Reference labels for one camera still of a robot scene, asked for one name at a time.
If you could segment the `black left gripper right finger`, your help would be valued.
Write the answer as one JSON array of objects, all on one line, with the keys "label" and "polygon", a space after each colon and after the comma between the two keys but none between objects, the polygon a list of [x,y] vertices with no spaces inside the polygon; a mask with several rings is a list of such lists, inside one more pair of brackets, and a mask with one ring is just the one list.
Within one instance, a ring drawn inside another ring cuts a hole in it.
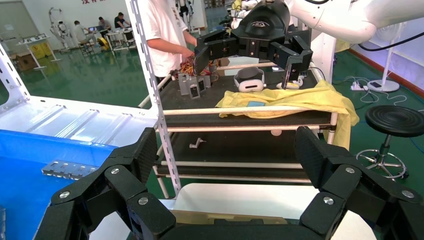
[{"label": "black left gripper right finger", "polygon": [[384,240],[424,237],[424,199],[367,168],[344,147],[318,139],[306,126],[295,133],[295,157],[318,189],[299,223],[330,239],[347,212],[359,215]]}]

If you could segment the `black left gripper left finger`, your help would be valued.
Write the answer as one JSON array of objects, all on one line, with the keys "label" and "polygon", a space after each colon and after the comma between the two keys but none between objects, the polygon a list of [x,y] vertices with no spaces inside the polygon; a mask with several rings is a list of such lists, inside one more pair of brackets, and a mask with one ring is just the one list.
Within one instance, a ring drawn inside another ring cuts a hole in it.
[{"label": "black left gripper left finger", "polygon": [[118,213],[138,240],[162,240],[175,216],[146,186],[157,157],[155,130],[117,147],[94,172],[58,190],[35,234],[37,240],[86,240],[111,213]]}]

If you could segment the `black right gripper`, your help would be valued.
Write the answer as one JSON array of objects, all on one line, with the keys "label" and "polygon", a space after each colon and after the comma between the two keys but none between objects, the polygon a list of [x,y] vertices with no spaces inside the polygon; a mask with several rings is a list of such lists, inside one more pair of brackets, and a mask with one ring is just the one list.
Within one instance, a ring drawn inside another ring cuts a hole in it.
[{"label": "black right gripper", "polygon": [[267,58],[284,70],[277,88],[285,90],[308,70],[313,51],[298,35],[285,41],[290,11],[282,0],[262,0],[233,29],[216,30],[197,38],[193,73],[198,76],[210,61],[234,55]]}]

